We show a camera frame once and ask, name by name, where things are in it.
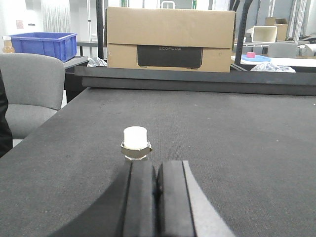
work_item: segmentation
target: floor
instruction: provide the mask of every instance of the floor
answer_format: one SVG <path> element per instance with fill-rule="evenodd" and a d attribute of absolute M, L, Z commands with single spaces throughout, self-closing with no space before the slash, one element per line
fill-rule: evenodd
<path fill-rule="evenodd" d="M 61 107 L 64 107 L 66 104 L 67 104 L 67 97 L 66 97 L 66 91 L 64 90 L 63 101 L 61 102 Z M 21 141 L 22 139 L 13 139 L 13 147 L 18 145 Z"/>

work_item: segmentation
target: ecoflow logo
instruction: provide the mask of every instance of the ecoflow logo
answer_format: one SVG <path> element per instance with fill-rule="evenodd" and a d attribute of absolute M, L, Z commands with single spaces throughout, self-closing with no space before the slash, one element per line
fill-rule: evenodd
<path fill-rule="evenodd" d="M 167 47 L 167 46 L 159 46 L 159 50 L 174 50 L 181 51 L 180 47 Z"/>

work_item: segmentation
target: white bottle cap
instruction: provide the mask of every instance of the white bottle cap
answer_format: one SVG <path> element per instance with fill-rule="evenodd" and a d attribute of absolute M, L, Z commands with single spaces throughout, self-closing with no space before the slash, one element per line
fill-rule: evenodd
<path fill-rule="evenodd" d="M 3 40 L 11 40 L 11 37 L 10 36 L 2 36 L 2 39 Z"/>
<path fill-rule="evenodd" d="M 127 127 L 124 129 L 124 146 L 128 149 L 138 150 L 147 147 L 147 129 L 144 127 Z"/>

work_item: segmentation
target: plastic bag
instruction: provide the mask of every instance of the plastic bag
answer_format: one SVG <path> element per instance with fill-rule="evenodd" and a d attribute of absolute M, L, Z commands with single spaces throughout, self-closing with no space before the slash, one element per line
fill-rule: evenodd
<path fill-rule="evenodd" d="M 87 67 L 107 67 L 107 66 L 108 66 L 107 62 L 98 57 L 91 58 L 87 65 Z"/>
<path fill-rule="evenodd" d="M 256 65 L 251 71 L 255 72 L 282 72 L 282 73 L 294 73 L 295 70 L 288 66 L 275 65 L 269 62 L 263 62 Z"/>

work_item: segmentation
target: cap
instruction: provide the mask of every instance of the cap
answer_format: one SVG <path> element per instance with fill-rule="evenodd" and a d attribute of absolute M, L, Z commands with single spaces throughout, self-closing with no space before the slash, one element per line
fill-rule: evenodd
<path fill-rule="evenodd" d="M 11 37 L 10 36 L 2 36 L 2 39 L 3 40 L 11 40 Z"/>

